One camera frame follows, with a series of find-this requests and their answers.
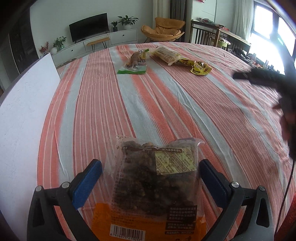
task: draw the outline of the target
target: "window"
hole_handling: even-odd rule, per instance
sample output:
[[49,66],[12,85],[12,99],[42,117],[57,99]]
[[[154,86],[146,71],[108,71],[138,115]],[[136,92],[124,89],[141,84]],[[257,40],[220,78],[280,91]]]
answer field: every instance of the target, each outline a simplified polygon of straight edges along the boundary
[[277,48],[270,40],[270,34],[277,31],[283,39],[291,56],[295,60],[295,36],[285,21],[267,6],[254,2],[254,16],[251,35],[248,39],[251,43],[250,53],[269,65],[273,65],[276,70],[284,74],[284,66]]

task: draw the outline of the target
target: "red fabric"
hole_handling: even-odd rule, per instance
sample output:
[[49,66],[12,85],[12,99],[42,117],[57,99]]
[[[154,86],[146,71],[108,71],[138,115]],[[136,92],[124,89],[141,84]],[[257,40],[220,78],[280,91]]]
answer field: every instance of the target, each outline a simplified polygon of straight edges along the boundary
[[296,194],[294,195],[291,207],[287,213],[287,216],[283,224],[281,225],[279,231],[274,236],[274,241],[282,241],[295,221],[296,221]]

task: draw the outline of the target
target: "packaged snack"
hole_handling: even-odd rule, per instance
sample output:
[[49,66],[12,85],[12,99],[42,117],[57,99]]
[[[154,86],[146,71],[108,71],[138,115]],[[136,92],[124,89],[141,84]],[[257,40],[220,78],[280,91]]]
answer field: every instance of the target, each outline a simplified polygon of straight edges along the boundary
[[171,51],[162,46],[152,50],[150,53],[162,59],[169,66],[182,58],[180,54],[175,53],[174,51]]
[[94,212],[91,229],[98,239],[201,240],[206,233],[197,161],[201,143],[187,138],[158,147],[119,137],[113,163],[104,169],[112,197]]
[[148,51],[149,49],[134,52],[129,61],[118,70],[117,74],[145,74],[147,69],[146,53]]
[[206,63],[201,61],[194,61],[186,58],[182,58],[176,62],[176,64],[183,64],[191,67],[191,73],[196,75],[207,75],[211,72],[212,68]]

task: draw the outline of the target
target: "barcode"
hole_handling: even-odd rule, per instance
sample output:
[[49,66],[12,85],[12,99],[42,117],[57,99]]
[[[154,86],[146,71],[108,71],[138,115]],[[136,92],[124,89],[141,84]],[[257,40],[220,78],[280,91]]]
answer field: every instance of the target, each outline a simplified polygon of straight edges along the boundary
[[128,229],[121,226],[111,224],[110,236],[126,240],[144,241],[145,231],[137,229]]

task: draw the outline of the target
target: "white tv cabinet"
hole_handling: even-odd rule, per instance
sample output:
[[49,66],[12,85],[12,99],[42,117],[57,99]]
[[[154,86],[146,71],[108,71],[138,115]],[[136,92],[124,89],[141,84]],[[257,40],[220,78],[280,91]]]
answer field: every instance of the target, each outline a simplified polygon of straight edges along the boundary
[[[106,41],[107,47],[113,47],[121,44],[136,44],[138,43],[137,30],[123,30],[118,32],[107,33],[99,36],[92,36],[84,41],[73,44],[66,48],[63,48],[56,54],[52,55],[55,66],[61,66],[64,63],[84,57],[93,52],[91,46],[86,46],[89,42],[93,42],[98,39],[109,37],[110,40]],[[94,45],[95,51],[104,49],[103,43]]]

